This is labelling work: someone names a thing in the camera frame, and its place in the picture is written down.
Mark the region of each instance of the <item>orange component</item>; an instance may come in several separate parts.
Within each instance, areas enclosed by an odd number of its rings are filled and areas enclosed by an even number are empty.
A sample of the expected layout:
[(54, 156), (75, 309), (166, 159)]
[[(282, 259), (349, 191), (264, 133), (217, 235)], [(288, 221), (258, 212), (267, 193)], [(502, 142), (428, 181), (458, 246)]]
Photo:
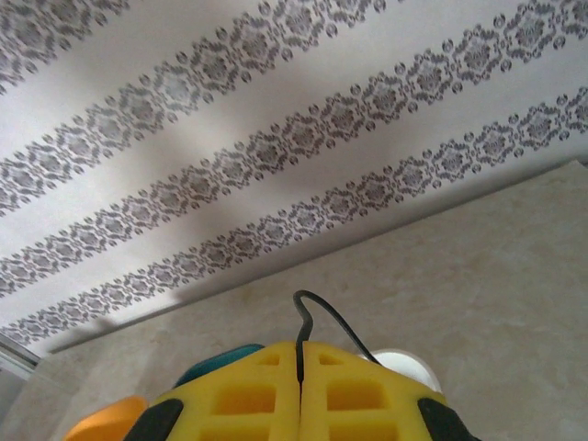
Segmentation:
[(121, 441), (148, 407), (143, 397), (123, 398), (86, 416), (63, 441)]

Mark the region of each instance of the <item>patterned wallpaper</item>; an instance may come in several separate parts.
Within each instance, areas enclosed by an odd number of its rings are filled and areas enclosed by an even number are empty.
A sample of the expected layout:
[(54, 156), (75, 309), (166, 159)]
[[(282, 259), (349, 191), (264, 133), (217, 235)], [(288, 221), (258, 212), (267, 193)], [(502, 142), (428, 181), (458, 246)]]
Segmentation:
[(588, 0), (441, 3), (4, 1), (0, 334), (43, 355), (588, 154)]

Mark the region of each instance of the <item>yellow robot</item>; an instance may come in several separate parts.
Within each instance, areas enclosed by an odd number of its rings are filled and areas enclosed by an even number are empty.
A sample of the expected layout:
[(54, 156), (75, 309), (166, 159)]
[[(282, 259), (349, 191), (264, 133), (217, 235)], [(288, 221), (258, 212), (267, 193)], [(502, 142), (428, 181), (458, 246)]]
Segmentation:
[[(303, 298), (330, 312), (367, 360), (309, 342)], [(325, 300), (309, 291), (294, 300), (304, 319), (296, 342), (248, 345), (196, 365), (124, 441), (477, 440), (441, 393), (380, 366)]]

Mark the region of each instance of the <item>yellow plastic casing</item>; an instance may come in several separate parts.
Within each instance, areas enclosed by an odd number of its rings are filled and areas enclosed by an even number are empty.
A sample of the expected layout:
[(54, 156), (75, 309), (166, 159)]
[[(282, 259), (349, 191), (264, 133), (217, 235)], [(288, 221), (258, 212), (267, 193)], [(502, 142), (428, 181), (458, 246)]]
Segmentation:
[(418, 400), (445, 397), (335, 347), (304, 343), (300, 441), (430, 441)]
[(297, 441), (294, 343), (279, 343), (159, 397), (184, 403), (166, 441)]

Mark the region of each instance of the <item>white object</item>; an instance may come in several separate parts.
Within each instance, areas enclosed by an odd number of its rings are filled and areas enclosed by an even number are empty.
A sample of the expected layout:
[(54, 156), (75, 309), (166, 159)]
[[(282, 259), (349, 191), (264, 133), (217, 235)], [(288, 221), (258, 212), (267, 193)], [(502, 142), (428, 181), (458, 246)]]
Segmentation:
[(414, 379), (425, 386), (442, 393), (435, 372), (421, 358), (400, 349), (380, 349), (371, 353), (385, 368)]

